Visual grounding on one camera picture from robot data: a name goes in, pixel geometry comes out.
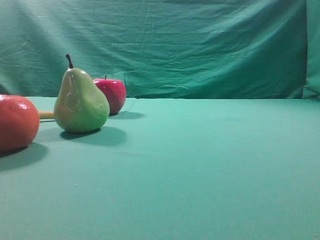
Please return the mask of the red apple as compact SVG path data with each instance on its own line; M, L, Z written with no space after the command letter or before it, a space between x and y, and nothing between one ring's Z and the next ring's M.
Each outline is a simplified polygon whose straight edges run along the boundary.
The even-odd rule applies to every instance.
M117 115L126 101L127 93L124 83L118 79L110 79L107 75L104 78L96 78L93 82L107 98L109 115Z

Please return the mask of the green backdrop cloth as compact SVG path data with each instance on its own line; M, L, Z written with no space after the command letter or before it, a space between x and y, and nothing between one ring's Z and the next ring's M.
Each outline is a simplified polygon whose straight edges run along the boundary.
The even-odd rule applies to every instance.
M3 0L0 91L55 97L70 54L131 98L320 96L317 0Z

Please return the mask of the green pear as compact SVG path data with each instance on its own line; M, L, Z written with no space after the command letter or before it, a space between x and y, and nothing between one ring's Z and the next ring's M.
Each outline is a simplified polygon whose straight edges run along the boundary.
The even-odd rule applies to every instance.
M73 65L66 54L68 68L64 72L53 115L57 125L69 133L90 133L108 120L110 105L92 77Z

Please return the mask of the yellow banana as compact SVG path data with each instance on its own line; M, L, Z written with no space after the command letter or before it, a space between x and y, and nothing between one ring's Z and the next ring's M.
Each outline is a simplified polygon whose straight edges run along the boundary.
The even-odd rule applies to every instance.
M52 111L38 111L40 119L54 119L54 113Z

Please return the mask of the orange tangerine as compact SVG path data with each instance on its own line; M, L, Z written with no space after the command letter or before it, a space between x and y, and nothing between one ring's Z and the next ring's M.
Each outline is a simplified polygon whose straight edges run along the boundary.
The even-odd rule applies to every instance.
M40 117L35 105L18 95L0 96L0 151L7 152L30 145L39 130Z

